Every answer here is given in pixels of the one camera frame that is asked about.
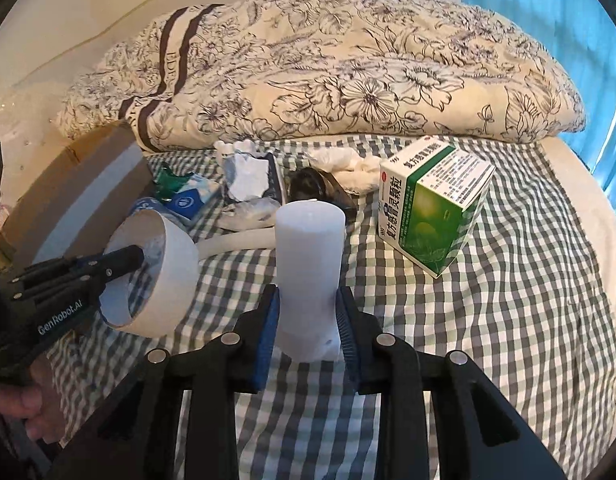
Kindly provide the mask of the person's left hand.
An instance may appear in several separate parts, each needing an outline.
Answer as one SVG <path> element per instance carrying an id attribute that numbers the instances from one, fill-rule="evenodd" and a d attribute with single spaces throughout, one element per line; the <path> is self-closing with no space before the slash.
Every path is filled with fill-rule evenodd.
<path id="1" fill-rule="evenodd" d="M 30 440 L 56 443 L 64 437 L 65 418 L 48 358 L 39 356 L 31 364 L 29 374 L 26 386 L 0 384 L 0 415 L 26 419 Z"/>

